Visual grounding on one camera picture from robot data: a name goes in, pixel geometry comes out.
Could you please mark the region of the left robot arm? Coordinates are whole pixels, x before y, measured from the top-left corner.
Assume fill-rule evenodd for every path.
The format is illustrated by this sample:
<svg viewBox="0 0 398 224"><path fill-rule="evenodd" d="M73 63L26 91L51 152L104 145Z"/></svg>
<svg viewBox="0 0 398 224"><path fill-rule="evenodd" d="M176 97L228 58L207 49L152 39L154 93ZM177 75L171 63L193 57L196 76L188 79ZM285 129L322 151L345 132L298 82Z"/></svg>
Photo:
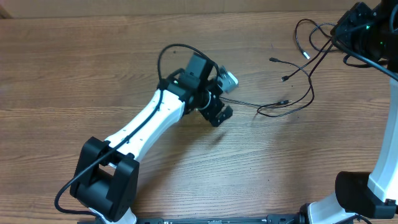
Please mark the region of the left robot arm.
<svg viewBox="0 0 398 224"><path fill-rule="evenodd" d="M233 110L220 95L233 91L238 79L224 67L215 77L211 60L194 53L186 68L161 79L148 105L105 140L84 143L70 195L89 208L96 223L135 223L131 205L136 197L139 166L148 150L183 116L197 110L213 127Z"/></svg>

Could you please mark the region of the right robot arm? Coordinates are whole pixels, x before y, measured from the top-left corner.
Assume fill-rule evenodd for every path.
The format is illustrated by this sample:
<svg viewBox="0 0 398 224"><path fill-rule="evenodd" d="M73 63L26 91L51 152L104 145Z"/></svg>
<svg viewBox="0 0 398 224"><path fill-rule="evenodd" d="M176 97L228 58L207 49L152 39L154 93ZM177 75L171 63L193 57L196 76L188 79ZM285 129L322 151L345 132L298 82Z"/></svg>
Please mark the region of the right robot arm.
<svg viewBox="0 0 398 224"><path fill-rule="evenodd" d="M392 219L397 213L397 2L375 8L356 3L336 23L316 56L336 49L344 60L320 73L312 70L322 101L306 117L300 142L315 156L317 172L338 169L326 187L309 177L312 190L327 196L302 207L307 223L347 223L356 218Z"/></svg>

